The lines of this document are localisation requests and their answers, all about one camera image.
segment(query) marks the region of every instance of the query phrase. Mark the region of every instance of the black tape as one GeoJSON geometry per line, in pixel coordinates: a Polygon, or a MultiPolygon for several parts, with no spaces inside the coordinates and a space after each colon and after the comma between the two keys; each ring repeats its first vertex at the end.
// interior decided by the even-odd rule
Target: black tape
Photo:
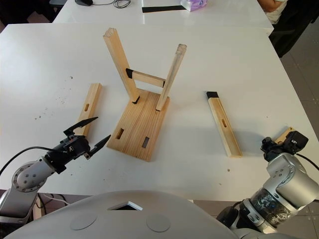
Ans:
{"type": "Polygon", "coordinates": [[[138,97],[138,99],[135,102],[132,102],[132,103],[136,105],[138,103],[139,99],[140,99],[140,96],[138,97]]]}
{"type": "Polygon", "coordinates": [[[173,11],[173,10],[186,10],[183,6],[145,6],[142,7],[142,12],[155,12],[155,11],[173,11]]]}
{"type": "Polygon", "coordinates": [[[218,98],[218,94],[216,91],[207,91],[206,94],[208,98],[218,98]]]}
{"type": "Polygon", "coordinates": [[[129,78],[132,79],[133,70],[126,68],[126,74],[128,75],[129,78]]]}

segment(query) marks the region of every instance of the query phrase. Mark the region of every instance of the white table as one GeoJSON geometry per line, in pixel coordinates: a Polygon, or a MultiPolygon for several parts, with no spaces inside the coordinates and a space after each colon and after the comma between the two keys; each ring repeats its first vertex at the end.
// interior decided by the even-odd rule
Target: white table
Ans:
{"type": "MultiPolygon", "coordinates": [[[[93,0],[95,4],[110,2],[93,0]]],[[[208,0],[207,6],[186,10],[142,13],[143,6],[180,5],[180,0],[132,0],[130,6],[117,9],[112,5],[80,6],[68,0],[55,19],[55,23],[106,23],[175,25],[175,26],[239,26],[262,28],[269,35],[273,27],[257,0],[208,0]]]]}
{"type": "MultiPolygon", "coordinates": [[[[145,189],[187,199],[241,200],[268,178],[261,140],[279,136],[288,126],[309,138],[302,154],[319,164],[318,140],[263,30],[115,27],[130,67],[155,76],[165,78],[177,45],[187,45],[153,161],[105,147],[89,161],[80,157],[67,164],[40,192],[95,195],[145,189]],[[218,92],[243,158],[226,156],[206,91],[218,92]]],[[[103,91],[88,140],[93,146],[113,133],[129,98],[102,37],[107,28],[25,24],[10,25],[0,34],[0,167],[26,147],[57,145],[76,122],[90,83],[100,82],[103,91]]],[[[10,187],[13,172],[44,153],[31,150],[14,160],[1,176],[0,188],[10,187]]],[[[319,182],[318,172],[301,162],[319,182]]]]}

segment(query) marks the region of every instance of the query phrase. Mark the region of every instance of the computer mouse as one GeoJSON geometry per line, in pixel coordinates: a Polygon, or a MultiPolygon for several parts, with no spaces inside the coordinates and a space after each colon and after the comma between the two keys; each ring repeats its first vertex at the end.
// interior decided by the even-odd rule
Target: computer mouse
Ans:
{"type": "Polygon", "coordinates": [[[93,0],[75,0],[75,2],[82,6],[90,6],[93,4],[93,0]]]}

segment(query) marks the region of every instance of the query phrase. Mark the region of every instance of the black cable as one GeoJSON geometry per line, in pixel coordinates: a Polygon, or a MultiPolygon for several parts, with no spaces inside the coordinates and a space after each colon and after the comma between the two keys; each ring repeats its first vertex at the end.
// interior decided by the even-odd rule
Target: black cable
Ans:
{"type": "Polygon", "coordinates": [[[63,198],[63,200],[66,202],[65,197],[62,194],[58,194],[61,198],[63,198]]]}
{"type": "Polygon", "coordinates": [[[112,2],[109,2],[109,3],[92,4],[92,5],[94,5],[94,6],[102,6],[102,5],[111,5],[111,4],[113,4],[113,6],[116,7],[116,8],[125,8],[125,7],[127,7],[128,5],[131,4],[131,0],[113,0],[112,2]]]}
{"type": "Polygon", "coordinates": [[[22,151],[20,151],[19,153],[17,153],[15,156],[13,156],[3,167],[2,169],[0,170],[0,176],[1,174],[3,173],[3,171],[5,170],[5,168],[7,168],[7,166],[15,159],[17,158],[20,154],[30,150],[30,149],[43,149],[43,150],[47,150],[47,151],[52,151],[52,152],[59,152],[59,153],[64,153],[64,152],[61,152],[61,151],[58,151],[58,150],[55,150],[55,149],[52,149],[52,148],[46,148],[46,147],[40,147],[40,146],[34,146],[34,147],[30,147],[30,148],[26,148],[22,151]]]}
{"type": "Polygon", "coordinates": [[[49,201],[47,201],[45,204],[42,204],[42,207],[39,207],[39,205],[37,204],[37,203],[35,203],[36,204],[36,207],[37,208],[43,208],[45,205],[47,205],[48,203],[50,203],[50,202],[52,202],[53,201],[53,199],[50,199],[49,201]]]}
{"type": "Polygon", "coordinates": [[[309,163],[311,163],[317,170],[319,170],[319,167],[318,167],[314,162],[312,162],[310,159],[308,159],[307,157],[305,157],[305,156],[303,156],[303,155],[301,155],[301,154],[298,154],[298,153],[296,153],[296,155],[298,155],[298,156],[301,157],[301,158],[304,158],[304,159],[307,160],[309,163]]]}

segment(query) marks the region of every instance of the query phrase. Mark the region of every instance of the wood grain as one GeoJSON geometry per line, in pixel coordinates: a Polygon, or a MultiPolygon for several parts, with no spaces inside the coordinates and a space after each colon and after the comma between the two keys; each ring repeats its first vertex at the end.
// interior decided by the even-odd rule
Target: wood grain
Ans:
{"type": "MultiPolygon", "coordinates": [[[[102,85],[100,83],[91,84],[78,121],[86,120],[93,117],[94,111],[99,99],[101,88],[102,88],[102,85]]],[[[76,128],[74,130],[75,135],[87,136],[90,129],[90,125],[91,124],[87,124],[86,126],[82,128],[76,128]]]]}
{"type": "Polygon", "coordinates": [[[155,86],[164,87],[165,79],[145,74],[139,71],[133,71],[132,78],[137,81],[143,81],[155,86]]]}
{"type": "Polygon", "coordinates": [[[126,59],[126,55],[121,44],[118,32],[115,28],[109,28],[105,32],[103,38],[110,51],[114,64],[120,74],[125,89],[129,94],[131,102],[136,102],[136,100],[139,98],[139,93],[134,80],[130,79],[126,74],[126,69],[129,69],[130,66],[126,59]]]}
{"type": "Polygon", "coordinates": [[[167,79],[165,81],[165,84],[164,84],[164,88],[163,88],[163,91],[160,95],[160,98],[159,98],[159,102],[156,106],[156,109],[158,111],[161,111],[165,102],[166,102],[166,98],[168,96],[168,93],[169,93],[169,90],[173,84],[173,81],[175,79],[175,76],[177,74],[177,71],[181,65],[181,62],[184,58],[184,55],[186,53],[186,48],[187,46],[186,45],[183,45],[183,44],[179,44],[178,47],[177,47],[177,50],[176,50],[176,53],[175,53],[175,57],[174,57],[174,60],[173,60],[173,63],[170,67],[170,70],[168,72],[168,76],[167,76],[167,79]]]}
{"type": "Polygon", "coordinates": [[[159,94],[139,89],[139,95],[140,99],[137,104],[131,102],[127,104],[107,147],[150,161],[169,98],[159,112],[156,111],[159,94]],[[149,139],[147,145],[143,147],[146,137],[149,139]]]}
{"type": "Polygon", "coordinates": [[[209,98],[208,103],[213,113],[217,128],[222,138],[228,157],[241,158],[243,156],[231,129],[226,112],[219,98],[209,98]]]}
{"type": "MultiPolygon", "coordinates": [[[[43,207],[39,197],[36,197],[35,203],[38,204],[39,207],[43,207]]],[[[33,209],[32,209],[33,220],[37,220],[45,215],[44,208],[38,208],[36,204],[33,205],[33,209]]]]}
{"type": "Polygon", "coordinates": [[[289,132],[291,131],[295,131],[294,128],[292,127],[289,127],[288,129],[285,130],[285,132],[282,133],[282,135],[280,135],[276,140],[275,140],[275,143],[279,143],[279,142],[284,142],[285,139],[286,139],[286,136],[289,132]]]}

